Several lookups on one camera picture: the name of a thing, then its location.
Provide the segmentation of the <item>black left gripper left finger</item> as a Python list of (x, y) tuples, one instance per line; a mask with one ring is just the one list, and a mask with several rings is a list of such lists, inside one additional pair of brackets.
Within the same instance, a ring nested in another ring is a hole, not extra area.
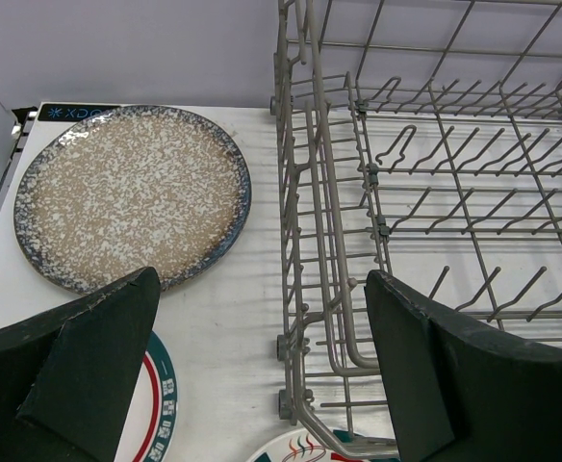
[(147, 267), (0, 328), (0, 461), (115, 459), (159, 299)]

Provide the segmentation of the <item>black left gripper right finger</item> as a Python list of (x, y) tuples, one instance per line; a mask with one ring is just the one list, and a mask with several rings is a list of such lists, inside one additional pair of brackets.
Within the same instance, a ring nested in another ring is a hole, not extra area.
[(382, 270), (368, 317), (404, 461), (562, 461), (562, 348), (499, 331)]

